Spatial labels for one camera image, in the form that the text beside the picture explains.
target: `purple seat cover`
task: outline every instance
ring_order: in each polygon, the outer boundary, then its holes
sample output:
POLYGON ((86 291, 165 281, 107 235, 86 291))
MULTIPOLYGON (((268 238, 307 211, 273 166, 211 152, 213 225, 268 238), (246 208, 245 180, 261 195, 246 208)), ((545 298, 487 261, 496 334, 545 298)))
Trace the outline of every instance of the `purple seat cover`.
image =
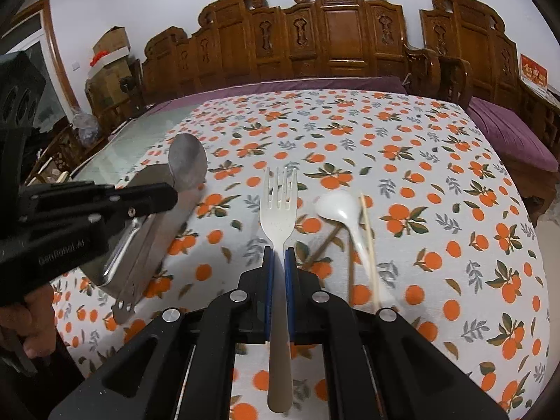
POLYGON ((407 94, 402 80, 395 76, 387 77, 326 77, 311 79, 273 80, 247 85, 229 86, 208 92, 190 94, 172 101, 162 102, 146 112, 152 114, 165 108, 166 111, 186 106, 196 106, 210 99, 223 99, 232 96, 254 95, 255 93, 287 92, 297 90, 321 89, 367 90, 383 93, 407 94))
POLYGON ((498 153, 545 171, 558 171, 553 154, 511 110, 473 97, 467 114, 498 153))

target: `wooden door frame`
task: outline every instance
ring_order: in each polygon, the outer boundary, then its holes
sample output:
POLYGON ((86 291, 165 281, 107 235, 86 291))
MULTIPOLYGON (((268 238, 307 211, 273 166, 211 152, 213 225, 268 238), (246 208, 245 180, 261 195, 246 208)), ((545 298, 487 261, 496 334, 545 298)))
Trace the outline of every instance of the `wooden door frame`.
POLYGON ((50 1, 49 0, 39 0, 27 8, 19 11, 12 19, 12 22, 8 30, 11 30, 16 25, 19 25, 24 20, 28 19, 32 15, 37 13, 43 13, 43 19, 41 26, 45 31, 45 36, 47 38, 47 44, 49 45, 49 54, 52 58, 52 63, 54 64, 54 70, 57 73, 58 81, 61 84, 62 92, 66 97, 66 101, 71 107, 79 107, 76 95, 74 95, 74 90, 70 86, 70 81, 66 75, 66 69, 62 64, 61 54, 58 51, 57 39, 54 36, 53 19, 50 12, 50 1))

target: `silver bolt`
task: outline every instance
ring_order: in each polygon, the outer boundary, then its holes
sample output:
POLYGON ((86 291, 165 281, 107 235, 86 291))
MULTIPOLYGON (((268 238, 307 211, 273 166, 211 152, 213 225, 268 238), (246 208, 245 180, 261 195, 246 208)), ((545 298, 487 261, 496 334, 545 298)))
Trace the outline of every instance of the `silver bolt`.
POLYGON ((244 290, 234 290, 231 294, 230 294, 230 300, 232 302, 236 302, 236 303, 240 303, 243 302, 247 299, 247 292, 245 292, 244 290))
POLYGON ((379 311, 379 318, 385 322, 393 322, 397 318, 397 313, 391 308, 383 308, 379 311))
POLYGON ((88 221, 91 222, 92 224, 96 223, 101 218, 102 218, 102 216, 99 213, 92 213, 87 217, 88 221))
POLYGON ((175 322, 178 318, 181 317, 181 312, 172 308, 170 310, 165 310, 161 315, 164 321, 166 322, 175 322))
POLYGON ((318 290, 317 292, 313 293, 312 299, 316 303, 327 303, 330 299, 330 296, 324 290, 318 290))

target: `fork tine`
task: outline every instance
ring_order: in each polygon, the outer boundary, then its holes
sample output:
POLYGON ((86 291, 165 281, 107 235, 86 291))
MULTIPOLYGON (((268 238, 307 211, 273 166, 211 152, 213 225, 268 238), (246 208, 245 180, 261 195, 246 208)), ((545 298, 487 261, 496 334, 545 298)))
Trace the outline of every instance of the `fork tine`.
POLYGON ((260 209, 261 210, 266 210, 268 208, 268 191, 269 191, 269 186, 268 186, 268 182, 269 179, 271 177, 271 170, 267 167, 266 170, 264 171, 264 178, 262 179, 262 184, 263 184, 263 192, 262 192, 262 197, 260 198, 260 209))
POLYGON ((297 207, 298 205, 298 171, 296 169, 292 169, 292 182, 290 183, 290 191, 289 191, 289 208, 288 210, 292 210, 292 207, 297 207))
POLYGON ((288 168, 284 168, 284 179, 282 180, 282 199, 280 200, 280 208, 287 210, 286 194, 288 191, 288 168))
POLYGON ((272 209, 278 208, 278 167, 276 168, 276 175, 274 175, 274 182, 272 183, 272 209))

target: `fork handle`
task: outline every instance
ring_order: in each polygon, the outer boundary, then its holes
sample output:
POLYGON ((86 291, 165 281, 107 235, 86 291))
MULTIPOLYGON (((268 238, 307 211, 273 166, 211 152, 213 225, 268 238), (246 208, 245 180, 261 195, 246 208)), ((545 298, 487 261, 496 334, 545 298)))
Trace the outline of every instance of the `fork handle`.
POLYGON ((290 353, 286 282, 284 275, 284 244, 274 245, 274 280, 270 354, 268 360, 268 407, 282 413, 292 407, 293 382, 290 353))

